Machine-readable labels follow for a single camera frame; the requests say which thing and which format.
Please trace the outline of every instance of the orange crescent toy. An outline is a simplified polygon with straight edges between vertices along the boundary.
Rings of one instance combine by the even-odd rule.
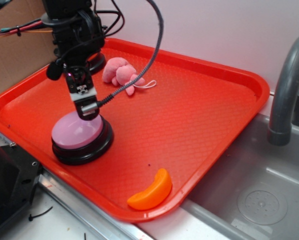
[[[160,168],[154,182],[146,190],[138,192],[127,200],[127,204],[136,210],[148,210],[159,205],[170,194],[172,179],[165,168]]]

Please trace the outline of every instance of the faucet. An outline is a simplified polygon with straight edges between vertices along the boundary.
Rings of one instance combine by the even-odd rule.
[[[269,118],[267,140],[276,146],[290,142],[292,124],[299,126],[299,37],[280,72]]]

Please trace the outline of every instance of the pink button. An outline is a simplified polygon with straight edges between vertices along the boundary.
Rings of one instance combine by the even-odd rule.
[[[85,121],[73,111],[55,124],[51,136],[62,149],[78,149],[95,140],[102,129],[103,121],[100,115],[91,121]]]

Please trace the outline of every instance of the gray sink basin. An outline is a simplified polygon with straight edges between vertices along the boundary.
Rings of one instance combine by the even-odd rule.
[[[258,114],[187,199],[241,239],[299,239],[299,127],[273,146],[268,122]]]

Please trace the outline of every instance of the pink stuffed toy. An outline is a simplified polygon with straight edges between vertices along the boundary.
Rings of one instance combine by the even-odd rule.
[[[114,84],[114,86],[124,86],[133,81],[138,75],[135,68],[124,58],[114,57],[107,61],[103,71],[103,81]],[[126,88],[126,92],[131,96],[135,87],[142,86],[145,83],[144,78],[140,78],[134,85]]]

